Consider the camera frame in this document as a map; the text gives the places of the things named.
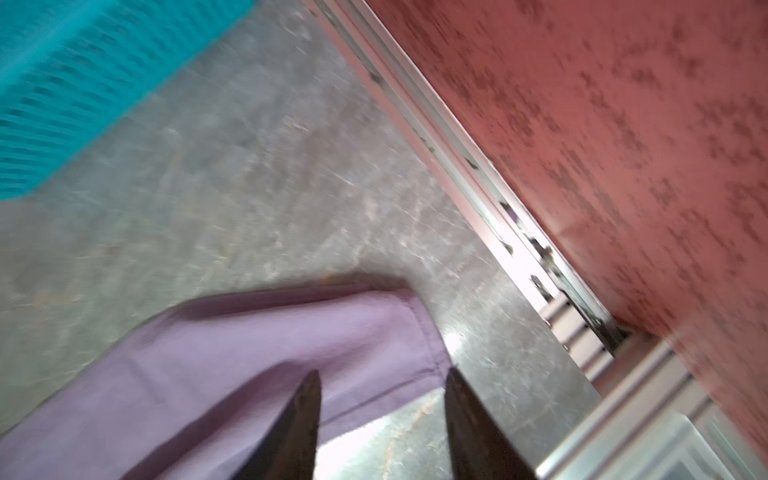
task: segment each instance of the purple towel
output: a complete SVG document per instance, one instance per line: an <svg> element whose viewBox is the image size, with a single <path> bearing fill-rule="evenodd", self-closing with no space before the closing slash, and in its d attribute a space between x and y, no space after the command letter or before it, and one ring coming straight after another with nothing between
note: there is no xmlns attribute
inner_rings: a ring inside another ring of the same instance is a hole
<svg viewBox="0 0 768 480"><path fill-rule="evenodd" d="M0 439L0 478L229 478L311 369L321 442L441 386L450 359L419 298L366 290L167 310Z"/></svg>

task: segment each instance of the grey marble floor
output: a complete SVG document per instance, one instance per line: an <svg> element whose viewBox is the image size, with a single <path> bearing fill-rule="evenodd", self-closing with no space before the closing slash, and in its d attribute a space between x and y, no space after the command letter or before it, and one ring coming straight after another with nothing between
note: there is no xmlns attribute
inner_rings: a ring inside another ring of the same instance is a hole
<svg viewBox="0 0 768 480"><path fill-rule="evenodd" d="M422 296L531 463L598 402L299 0L0 203L0 265L0 431L170 305L350 279ZM318 477L449 477L440 392L349 435Z"/></svg>

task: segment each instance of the teal plastic basket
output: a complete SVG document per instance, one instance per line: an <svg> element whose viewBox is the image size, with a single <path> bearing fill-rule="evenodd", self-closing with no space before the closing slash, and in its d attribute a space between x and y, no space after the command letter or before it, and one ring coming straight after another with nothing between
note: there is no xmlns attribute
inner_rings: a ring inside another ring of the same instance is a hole
<svg viewBox="0 0 768 480"><path fill-rule="evenodd" d="M0 199L37 187L253 0L0 0Z"/></svg>

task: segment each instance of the red speckled wall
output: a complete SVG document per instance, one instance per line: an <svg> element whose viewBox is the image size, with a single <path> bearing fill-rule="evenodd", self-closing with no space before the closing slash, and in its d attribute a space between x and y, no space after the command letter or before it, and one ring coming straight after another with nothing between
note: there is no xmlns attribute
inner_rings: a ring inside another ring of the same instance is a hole
<svg viewBox="0 0 768 480"><path fill-rule="evenodd" d="M621 321L768 458L768 0L369 0Z"/></svg>

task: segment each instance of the sliding door track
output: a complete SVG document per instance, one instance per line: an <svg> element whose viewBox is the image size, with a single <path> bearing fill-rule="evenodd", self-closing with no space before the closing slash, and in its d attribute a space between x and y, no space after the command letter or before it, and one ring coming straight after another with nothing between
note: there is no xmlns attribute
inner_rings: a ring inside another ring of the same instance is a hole
<svg viewBox="0 0 768 480"><path fill-rule="evenodd" d="M610 313L373 10L364 0L305 1L525 298L550 324L578 312L602 343L593 357L611 354L624 336Z"/></svg>

